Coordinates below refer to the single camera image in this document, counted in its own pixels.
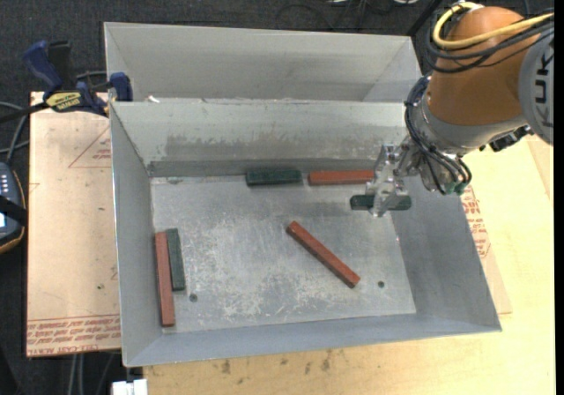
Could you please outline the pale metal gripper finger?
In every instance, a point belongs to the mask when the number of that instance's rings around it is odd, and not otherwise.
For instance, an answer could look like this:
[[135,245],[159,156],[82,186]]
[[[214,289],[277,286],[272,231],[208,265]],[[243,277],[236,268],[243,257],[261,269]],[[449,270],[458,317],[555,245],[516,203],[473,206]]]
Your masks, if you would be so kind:
[[387,180],[366,183],[365,194],[373,198],[386,199],[395,193],[395,184]]
[[382,217],[389,211],[405,211],[411,208],[411,197],[403,192],[376,193],[372,214]]

